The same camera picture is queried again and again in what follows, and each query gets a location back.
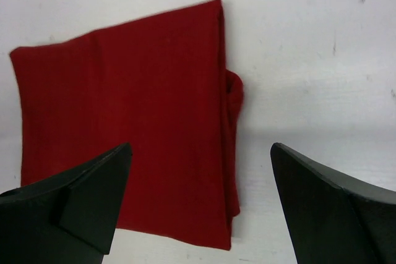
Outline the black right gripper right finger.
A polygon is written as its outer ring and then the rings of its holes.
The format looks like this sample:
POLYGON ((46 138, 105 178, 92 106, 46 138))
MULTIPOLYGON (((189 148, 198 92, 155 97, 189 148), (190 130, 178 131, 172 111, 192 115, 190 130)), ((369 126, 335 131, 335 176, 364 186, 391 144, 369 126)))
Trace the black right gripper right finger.
POLYGON ((273 174, 298 263, 395 263, 395 192, 282 143, 273 174))

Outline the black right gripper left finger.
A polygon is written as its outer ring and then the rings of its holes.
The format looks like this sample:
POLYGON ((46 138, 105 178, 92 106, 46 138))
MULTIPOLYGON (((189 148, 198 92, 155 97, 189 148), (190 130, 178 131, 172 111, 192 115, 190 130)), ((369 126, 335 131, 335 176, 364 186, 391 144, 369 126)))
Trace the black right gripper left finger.
POLYGON ((101 263, 131 167, 128 143, 1 194, 1 263, 101 263))

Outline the dark red t shirt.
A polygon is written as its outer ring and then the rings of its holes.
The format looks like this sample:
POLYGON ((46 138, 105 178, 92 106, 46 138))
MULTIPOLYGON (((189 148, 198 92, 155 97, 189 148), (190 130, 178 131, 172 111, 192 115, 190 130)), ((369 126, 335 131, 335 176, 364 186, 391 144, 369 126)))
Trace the dark red t shirt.
POLYGON ((118 227, 230 250, 244 93, 226 68, 221 0, 9 56, 22 109, 22 185, 130 143, 118 227))

